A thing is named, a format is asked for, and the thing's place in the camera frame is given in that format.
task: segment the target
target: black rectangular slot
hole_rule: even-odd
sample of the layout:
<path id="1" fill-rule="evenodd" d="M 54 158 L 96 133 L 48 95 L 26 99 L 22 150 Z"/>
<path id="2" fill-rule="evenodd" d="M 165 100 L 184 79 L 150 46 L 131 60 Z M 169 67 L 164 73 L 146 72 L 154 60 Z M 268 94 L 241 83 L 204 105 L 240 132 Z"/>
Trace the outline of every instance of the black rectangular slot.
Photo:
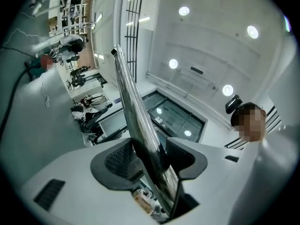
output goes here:
<path id="1" fill-rule="evenodd" d="M 46 211 L 49 211 L 51 205 L 54 203 L 57 195 L 60 193 L 65 181 L 57 179 L 50 180 L 35 197 L 34 201 Z"/>
<path id="2" fill-rule="evenodd" d="M 197 69 L 195 67 L 191 67 L 191 70 L 194 71 L 194 72 L 197 72 L 197 73 L 199 73 L 201 75 L 203 74 L 203 71 L 201 71 L 201 70 L 199 70 L 199 69 Z"/>
<path id="3" fill-rule="evenodd" d="M 234 156 L 226 156 L 225 159 L 233 161 L 235 163 L 238 162 L 239 158 L 238 157 L 234 157 Z"/>

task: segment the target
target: headphones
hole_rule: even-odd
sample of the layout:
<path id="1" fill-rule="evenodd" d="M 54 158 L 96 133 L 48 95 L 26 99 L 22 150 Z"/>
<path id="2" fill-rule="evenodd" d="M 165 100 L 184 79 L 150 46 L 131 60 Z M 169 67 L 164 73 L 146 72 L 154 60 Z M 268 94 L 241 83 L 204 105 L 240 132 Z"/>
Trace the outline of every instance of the headphones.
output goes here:
<path id="1" fill-rule="evenodd" d="M 228 103 L 225 104 L 225 110 L 227 114 L 231 114 L 234 112 L 241 104 L 243 101 L 239 97 L 239 95 L 234 95 Z"/>

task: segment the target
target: black hair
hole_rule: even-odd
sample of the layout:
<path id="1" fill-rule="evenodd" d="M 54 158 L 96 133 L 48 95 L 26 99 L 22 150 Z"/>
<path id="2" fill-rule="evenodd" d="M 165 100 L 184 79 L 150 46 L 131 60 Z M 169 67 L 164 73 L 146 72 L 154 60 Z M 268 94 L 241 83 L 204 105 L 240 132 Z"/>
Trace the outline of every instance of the black hair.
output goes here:
<path id="1" fill-rule="evenodd" d="M 81 52 L 83 50 L 83 42 L 78 39 L 71 45 L 71 50 L 75 53 Z"/>
<path id="2" fill-rule="evenodd" d="M 231 116 L 231 119 L 230 119 L 230 123 L 231 123 L 231 126 L 238 126 L 239 125 L 239 122 L 240 122 L 240 115 L 245 115 L 245 114 L 248 114 L 250 110 L 261 110 L 261 108 L 254 104 L 254 103 L 245 103 L 241 106 L 239 106 L 237 109 L 235 109 L 234 113 L 232 114 Z"/>

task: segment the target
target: black cable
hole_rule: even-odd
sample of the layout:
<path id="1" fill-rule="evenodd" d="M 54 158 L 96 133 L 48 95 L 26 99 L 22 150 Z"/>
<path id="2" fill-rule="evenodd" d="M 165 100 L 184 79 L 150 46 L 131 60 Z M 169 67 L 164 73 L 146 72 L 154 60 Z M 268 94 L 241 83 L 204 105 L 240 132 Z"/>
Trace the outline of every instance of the black cable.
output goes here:
<path id="1" fill-rule="evenodd" d="M 19 49 L 16 49 L 16 48 L 13 48 L 13 47 L 3 47 L 3 46 L 1 46 L 1 48 L 6 49 L 6 50 L 14 50 L 14 51 L 17 51 L 17 52 L 22 53 L 24 55 L 30 56 L 32 58 L 35 58 L 34 56 L 32 56 L 32 55 L 30 55 L 28 53 L 22 52 Z"/>
<path id="2" fill-rule="evenodd" d="M 12 90 L 12 92 L 10 94 L 10 99 L 9 99 L 9 103 L 8 103 L 8 106 L 7 106 L 4 118 L 3 118 L 2 122 L 1 122 L 1 127 L 0 127 L 0 143 L 1 143 L 1 140 L 2 140 L 2 135 L 3 135 L 3 132 L 4 132 L 4 128 L 5 128 L 6 123 L 8 121 L 10 110 L 11 110 L 12 105 L 13 105 L 13 101 L 14 101 L 14 97 L 15 97 L 15 92 L 17 90 L 17 87 L 19 85 L 20 80 L 22 79 L 22 77 L 24 76 L 25 73 L 29 72 L 30 70 L 32 70 L 34 68 L 40 68 L 40 67 L 41 67 L 41 65 L 35 65 L 35 66 L 32 66 L 32 67 L 29 67 L 29 68 L 25 69 L 20 74 L 20 76 L 18 77 L 17 81 L 15 82 L 13 90 Z"/>

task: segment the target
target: window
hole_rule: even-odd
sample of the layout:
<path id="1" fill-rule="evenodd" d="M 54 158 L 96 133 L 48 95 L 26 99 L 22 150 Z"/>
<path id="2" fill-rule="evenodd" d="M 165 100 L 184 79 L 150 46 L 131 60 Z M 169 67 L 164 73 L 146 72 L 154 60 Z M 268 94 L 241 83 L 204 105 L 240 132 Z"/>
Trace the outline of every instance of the window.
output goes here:
<path id="1" fill-rule="evenodd" d="M 102 85 L 106 84 L 107 81 L 103 78 L 103 76 L 98 73 L 98 74 L 94 74 L 94 75 L 91 75 L 91 76 L 88 76 L 88 77 L 85 77 L 85 80 L 86 81 L 89 81 L 89 80 L 93 80 L 93 79 L 97 79 Z"/>
<path id="2" fill-rule="evenodd" d="M 158 118 L 164 123 L 173 133 L 177 134 L 183 126 L 189 114 L 180 109 L 177 105 L 167 100 L 162 105 L 158 106 L 150 112 L 154 118 Z"/>
<path id="3" fill-rule="evenodd" d="M 159 103 L 161 103 L 165 97 L 161 96 L 159 93 L 155 93 L 146 97 L 143 101 L 146 106 L 146 109 L 149 111 Z"/>
<path id="4" fill-rule="evenodd" d="M 166 138 L 169 136 L 192 142 L 199 141 L 204 122 L 192 113 L 157 92 L 145 96 L 143 101 L 153 125 L 157 127 L 157 136 L 164 149 Z M 100 121 L 100 125 L 107 138 L 103 140 L 104 142 L 118 139 L 127 129 L 123 109 Z"/>

